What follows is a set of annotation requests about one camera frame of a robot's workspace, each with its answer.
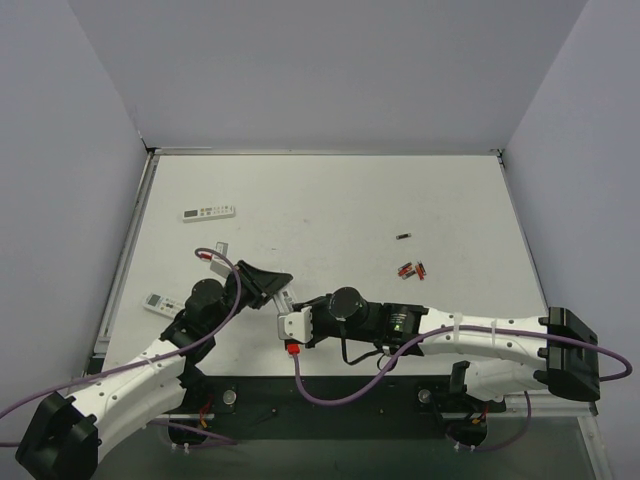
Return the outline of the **white remote being loaded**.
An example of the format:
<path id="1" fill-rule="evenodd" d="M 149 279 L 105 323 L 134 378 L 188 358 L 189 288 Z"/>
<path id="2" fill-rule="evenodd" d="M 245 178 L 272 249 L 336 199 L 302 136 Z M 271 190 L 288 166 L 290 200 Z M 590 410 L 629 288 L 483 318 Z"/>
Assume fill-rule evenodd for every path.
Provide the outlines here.
<path id="1" fill-rule="evenodd" d="M 296 296 L 290 287 L 279 290 L 272 298 L 278 318 L 286 320 L 294 312 L 294 304 L 297 302 Z"/>

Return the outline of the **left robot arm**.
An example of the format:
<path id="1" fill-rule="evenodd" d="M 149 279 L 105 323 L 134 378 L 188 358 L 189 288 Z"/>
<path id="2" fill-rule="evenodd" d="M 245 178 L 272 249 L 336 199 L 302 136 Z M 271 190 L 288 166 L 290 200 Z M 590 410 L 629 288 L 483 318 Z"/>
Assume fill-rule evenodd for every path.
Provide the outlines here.
<path id="1" fill-rule="evenodd" d="M 113 448 L 156 417 L 204 402 L 197 364 L 215 335 L 242 309 L 259 309 L 284 289 L 289 273 L 238 261 L 225 281 L 197 282 L 159 338 L 129 363 L 104 371 L 68 396 L 47 395 L 15 453 L 35 479 L 89 479 Z"/>

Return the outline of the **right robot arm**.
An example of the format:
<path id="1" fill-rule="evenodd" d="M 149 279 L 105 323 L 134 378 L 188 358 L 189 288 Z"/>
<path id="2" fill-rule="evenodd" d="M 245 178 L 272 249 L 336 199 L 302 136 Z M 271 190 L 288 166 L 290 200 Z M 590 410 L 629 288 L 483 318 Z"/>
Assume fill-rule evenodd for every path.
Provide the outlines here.
<path id="1" fill-rule="evenodd" d="M 387 355 L 461 356 L 451 389 L 479 401 L 525 390 L 562 399 L 600 398 L 598 337 L 571 310 L 543 316 L 488 318 L 421 305 L 377 303 L 353 287 L 293 303 L 278 318 L 282 340 L 313 348 L 327 338 L 373 345 Z"/>

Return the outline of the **white remote with display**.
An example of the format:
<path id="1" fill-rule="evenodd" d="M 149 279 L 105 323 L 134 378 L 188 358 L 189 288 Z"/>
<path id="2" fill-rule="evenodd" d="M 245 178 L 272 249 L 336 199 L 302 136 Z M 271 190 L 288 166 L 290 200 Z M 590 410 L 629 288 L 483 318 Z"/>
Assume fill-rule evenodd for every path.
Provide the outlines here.
<path id="1" fill-rule="evenodd" d="M 196 223 L 202 221 L 224 220 L 233 218 L 236 209 L 232 205 L 217 205 L 185 210 L 182 214 L 184 223 Z"/>

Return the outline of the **red battery right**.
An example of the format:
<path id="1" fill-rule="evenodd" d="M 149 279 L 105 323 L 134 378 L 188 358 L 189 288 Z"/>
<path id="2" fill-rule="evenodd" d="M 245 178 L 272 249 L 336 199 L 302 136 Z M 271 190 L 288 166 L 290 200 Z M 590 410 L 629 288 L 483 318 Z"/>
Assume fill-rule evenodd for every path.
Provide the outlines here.
<path id="1" fill-rule="evenodd" d="M 421 281 L 424 281 L 425 277 L 426 277 L 426 269 L 425 269 L 423 263 L 421 261 L 417 261 L 415 269 L 416 269 L 416 272 L 417 272 L 417 275 L 418 275 L 419 279 Z"/>

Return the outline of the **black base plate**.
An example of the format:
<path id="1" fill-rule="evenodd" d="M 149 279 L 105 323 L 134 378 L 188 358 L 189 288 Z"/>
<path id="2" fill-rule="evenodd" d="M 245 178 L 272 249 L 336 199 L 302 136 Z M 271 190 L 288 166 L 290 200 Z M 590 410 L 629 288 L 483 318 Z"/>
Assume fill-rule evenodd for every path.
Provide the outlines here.
<path id="1" fill-rule="evenodd" d="M 505 403 L 449 387 L 446 375 L 391 375 L 347 405 L 326 407 L 306 400 L 292 376 L 206 376 L 172 411 L 168 434 L 178 445 L 204 443 L 202 430 L 235 441 L 427 440 L 462 421 L 467 438 L 483 440 L 486 416 L 505 412 Z"/>

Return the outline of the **aluminium frame rail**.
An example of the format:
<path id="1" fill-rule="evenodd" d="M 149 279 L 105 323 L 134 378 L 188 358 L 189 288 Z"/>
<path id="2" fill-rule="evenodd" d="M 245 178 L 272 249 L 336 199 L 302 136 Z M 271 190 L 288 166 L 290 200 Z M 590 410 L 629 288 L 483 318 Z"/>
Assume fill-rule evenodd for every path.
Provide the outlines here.
<path id="1" fill-rule="evenodd" d="M 335 408 L 349 420 L 365 418 L 379 410 L 393 415 L 412 413 L 467 414 L 487 410 L 503 413 L 513 398 L 533 394 L 529 387 L 513 392 L 491 393 L 480 398 L 455 384 L 448 375 L 400 375 L 383 377 L 370 389 L 361 376 L 294 377 L 213 377 L 198 372 L 181 379 L 162 380 L 154 376 L 139 384 L 131 371 L 123 378 L 100 379 L 92 386 L 71 394 L 71 405 L 82 415 L 94 416 L 102 428 L 122 420 L 146 424 L 162 415 L 191 415 L 203 407 L 205 418 L 249 414 L 266 409 L 274 415 L 292 409 L 302 418 L 324 401 L 341 403 Z"/>

